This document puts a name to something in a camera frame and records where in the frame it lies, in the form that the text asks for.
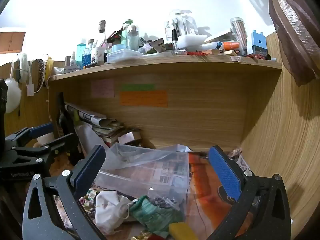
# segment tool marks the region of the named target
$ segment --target orange cap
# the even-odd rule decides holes
[[[223,43],[223,47],[224,47],[225,51],[238,49],[239,46],[240,46],[239,42],[237,42],[237,41],[230,41],[230,42]]]

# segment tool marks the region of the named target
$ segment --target orange sticky note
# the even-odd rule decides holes
[[[121,91],[120,105],[168,107],[167,91]]]

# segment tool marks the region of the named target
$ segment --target white tag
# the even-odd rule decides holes
[[[241,57],[239,56],[230,56],[232,61],[241,62]]]
[[[35,85],[34,84],[28,84],[27,85],[27,97],[31,97],[35,95]]]

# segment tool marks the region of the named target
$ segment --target white drawstring bag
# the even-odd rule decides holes
[[[129,218],[131,201],[117,191],[102,191],[96,197],[96,226],[105,235],[114,234]]]

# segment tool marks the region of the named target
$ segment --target white plastic box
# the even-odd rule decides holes
[[[148,195],[152,188],[163,197],[179,199],[179,202],[186,199],[189,188],[188,153],[116,143],[106,155],[95,179],[97,186],[136,198]]]
[[[122,60],[141,58],[142,56],[142,53],[132,49],[120,49],[107,54],[107,63],[115,63]]]

